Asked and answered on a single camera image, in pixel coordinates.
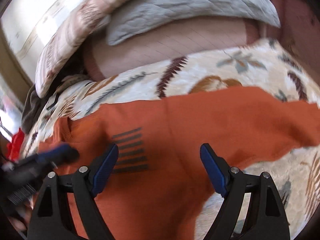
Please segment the person's left hand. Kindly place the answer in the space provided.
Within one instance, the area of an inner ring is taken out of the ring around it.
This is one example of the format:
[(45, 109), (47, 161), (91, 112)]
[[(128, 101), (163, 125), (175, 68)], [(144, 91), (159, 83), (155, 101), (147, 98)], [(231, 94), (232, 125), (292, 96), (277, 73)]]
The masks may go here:
[(27, 231), (31, 219), (33, 208), (30, 201), (26, 201), (23, 204), (15, 206), (13, 216), (9, 216), (8, 219), (17, 231)]

